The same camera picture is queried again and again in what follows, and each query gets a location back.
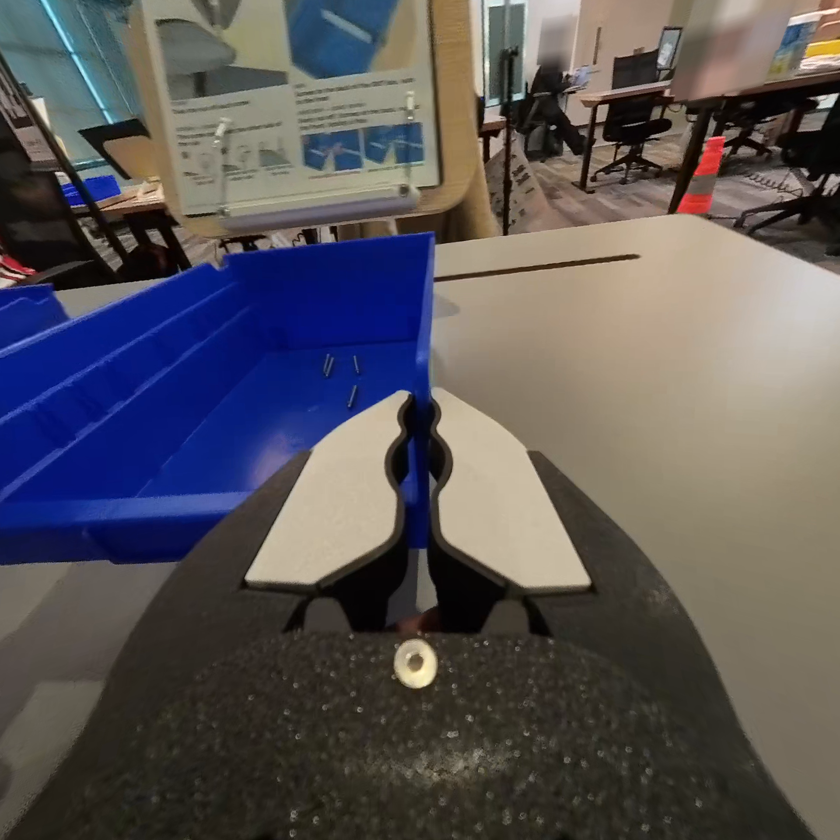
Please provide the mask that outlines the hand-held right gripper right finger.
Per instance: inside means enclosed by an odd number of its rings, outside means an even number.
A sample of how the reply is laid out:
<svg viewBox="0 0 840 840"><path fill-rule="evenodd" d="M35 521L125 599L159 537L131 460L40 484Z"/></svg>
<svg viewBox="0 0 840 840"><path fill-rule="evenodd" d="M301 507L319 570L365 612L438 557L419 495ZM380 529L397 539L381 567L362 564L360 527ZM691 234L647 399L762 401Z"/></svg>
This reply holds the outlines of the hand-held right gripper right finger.
<svg viewBox="0 0 840 840"><path fill-rule="evenodd" d="M525 595L585 592L592 578L526 446L442 387L431 391L437 447L433 535L454 559Z"/></svg>

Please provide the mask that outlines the black monitor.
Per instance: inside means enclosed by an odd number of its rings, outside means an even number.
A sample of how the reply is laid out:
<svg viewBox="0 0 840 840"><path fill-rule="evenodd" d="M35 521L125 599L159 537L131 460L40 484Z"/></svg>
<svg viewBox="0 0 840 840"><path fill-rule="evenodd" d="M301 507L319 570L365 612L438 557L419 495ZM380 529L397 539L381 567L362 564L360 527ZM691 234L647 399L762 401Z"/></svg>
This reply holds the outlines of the black monitor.
<svg viewBox="0 0 840 840"><path fill-rule="evenodd" d="M649 50L617 56L612 65L612 90L653 84L658 81L658 52Z"/></svg>

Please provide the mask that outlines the yellow blue box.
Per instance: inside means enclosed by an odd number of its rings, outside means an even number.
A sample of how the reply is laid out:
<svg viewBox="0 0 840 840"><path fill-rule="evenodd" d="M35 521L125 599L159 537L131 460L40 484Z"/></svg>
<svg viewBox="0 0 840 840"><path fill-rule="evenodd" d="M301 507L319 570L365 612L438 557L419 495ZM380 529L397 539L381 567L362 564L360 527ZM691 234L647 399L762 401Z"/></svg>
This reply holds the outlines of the yellow blue box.
<svg viewBox="0 0 840 840"><path fill-rule="evenodd" d="M789 19L780 46L771 60L766 81L776 81L799 72L821 17L820 13L814 12L795 15Z"/></svg>

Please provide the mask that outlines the long wooden desk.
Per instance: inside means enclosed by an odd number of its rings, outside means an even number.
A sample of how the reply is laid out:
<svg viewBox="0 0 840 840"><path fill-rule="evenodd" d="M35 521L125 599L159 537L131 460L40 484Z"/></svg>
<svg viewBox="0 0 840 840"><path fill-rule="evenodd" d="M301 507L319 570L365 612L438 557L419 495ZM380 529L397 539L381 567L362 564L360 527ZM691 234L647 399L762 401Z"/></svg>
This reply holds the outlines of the long wooden desk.
<svg viewBox="0 0 840 840"><path fill-rule="evenodd" d="M757 87L746 87L704 97L678 95L676 82L673 80L669 86L670 95L675 99L675 103L686 106L686 111L694 116L694 121L691 124L686 151L677 174L675 190L672 193L667 213L676 214L679 201L685 194L688 183L697 168L707 141L708 130L709 128L714 130L712 115L722 104L757 99L769 100L775 106L778 115L760 125L756 130L763 130L777 118L782 119L783 130L797 130L804 115L814 109L817 98L838 93L838 80L838 69L797 73L791 77L766 81Z"/></svg>

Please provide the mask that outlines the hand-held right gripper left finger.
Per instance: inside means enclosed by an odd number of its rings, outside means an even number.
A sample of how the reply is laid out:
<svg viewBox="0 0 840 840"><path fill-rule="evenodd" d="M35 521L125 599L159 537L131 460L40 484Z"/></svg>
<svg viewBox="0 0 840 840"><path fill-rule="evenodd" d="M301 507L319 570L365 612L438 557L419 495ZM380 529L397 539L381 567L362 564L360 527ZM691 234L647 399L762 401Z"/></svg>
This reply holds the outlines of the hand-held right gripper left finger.
<svg viewBox="0 0 840 840"><path fill-rule="evenodd" d="M413 402L395 391L314 446L245 574L249 589L312 592L396 544Z"/></svg>

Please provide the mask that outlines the blue plastic bin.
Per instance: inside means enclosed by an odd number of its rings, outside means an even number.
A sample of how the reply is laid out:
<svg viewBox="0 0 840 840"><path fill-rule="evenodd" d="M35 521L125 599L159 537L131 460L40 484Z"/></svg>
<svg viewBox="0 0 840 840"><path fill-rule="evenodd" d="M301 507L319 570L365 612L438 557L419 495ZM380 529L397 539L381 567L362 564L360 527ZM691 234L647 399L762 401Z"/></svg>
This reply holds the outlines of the blue plastic bin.
<svg viewBox="0 0 840 840"><path fill-rule="evenodd" d="M51 284L1 289L1 351L69 320Z"/></svg>
<svg viewBox="0 0 840 840"><path fill-rule="evenodd" d="M180 560L352 415L426 407L434 257L429 233L229 255L2 351L2 565Z"/></svg>
<svg viewBox="0 0 840 840"><path fill-rule="evenodd" d="M111 203L119 199L123 194L120 183L114 175L91 176L84 178L82 182L91 199L96 203ZM85 204L85 200L79 194L78 189L73 183L69 181L63 182L60 188L71 207L81 207Z"/></svg>

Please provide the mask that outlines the orange traffic cone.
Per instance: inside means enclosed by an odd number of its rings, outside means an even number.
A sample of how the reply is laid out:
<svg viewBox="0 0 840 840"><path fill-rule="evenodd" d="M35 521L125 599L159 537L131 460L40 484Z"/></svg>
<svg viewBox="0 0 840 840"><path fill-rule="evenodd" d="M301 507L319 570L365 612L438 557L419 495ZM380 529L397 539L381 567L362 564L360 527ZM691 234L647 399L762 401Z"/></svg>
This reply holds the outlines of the orange traffic cone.
<svg viewBox="0 0 840 840"><path fill-rule="evenodd" d="M723 135L712 136L705 142L695 172L677 206L677 214L707 216L710 213L725 142Z"/></svg>

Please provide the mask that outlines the black tripod stand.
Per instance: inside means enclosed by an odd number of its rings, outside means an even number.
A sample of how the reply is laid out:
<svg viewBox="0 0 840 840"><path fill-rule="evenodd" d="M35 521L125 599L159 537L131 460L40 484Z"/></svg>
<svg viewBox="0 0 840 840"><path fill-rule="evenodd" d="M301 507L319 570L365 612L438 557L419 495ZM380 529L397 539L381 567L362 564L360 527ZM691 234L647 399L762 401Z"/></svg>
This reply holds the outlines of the black tripod stand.
<svg viewBox="0 0 840 840"><path fill-rule="evenodd" d="M513 193L515 189L515 140L522 121L522 102L528 96L529 83L523 73L523 47L509 45L500 51L500 115L502 131L502 171L500 226L504 236L512 231Z"/></svg>

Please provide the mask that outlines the black office chair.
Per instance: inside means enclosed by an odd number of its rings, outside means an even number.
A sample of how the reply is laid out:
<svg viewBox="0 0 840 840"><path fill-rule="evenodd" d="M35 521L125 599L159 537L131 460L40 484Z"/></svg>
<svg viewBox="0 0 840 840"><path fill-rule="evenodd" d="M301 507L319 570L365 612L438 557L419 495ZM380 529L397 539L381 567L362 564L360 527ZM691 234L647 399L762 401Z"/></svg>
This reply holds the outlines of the black office chair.
<svg viewBox="0 0 840 840"><path fill-rule="evenodd" d="M754 131L777 116L775 106L766 99L724 103L714 111L714 136L722 136L725 130L737 129L738 134L723 144L724 154L729 158L737 156L741 148L750 148L761 156L770 156L771 147L753 139Z"/></svg>
<svg viewBox="0 0 840 840"><path fill-rule="evenodd" d="M657 140L673 127L673 122L664 116L666 105L657 96L617 100L608 106L603 128L604 141L614 145L612 161L591 175L592 183L599 175L613 174L623 170L620 181L627 184L633 170L654 171L660 177L664 171L661 164L644 158L645 144Z"/></svg>
<svg viewBox="0 0 840 840"><path fill-rule="evenodd" d="M803 174L812 185L811 191L804 191L789 201L746 210L736 218L733 227L754 236L786 219L795 218L798 225L817 220L831 235L826 254L838 257L838 187L829 192L827 186L839 176L839 101L834 102L819 130L784 134L780 137L780 149L782 162Z"/></svg>

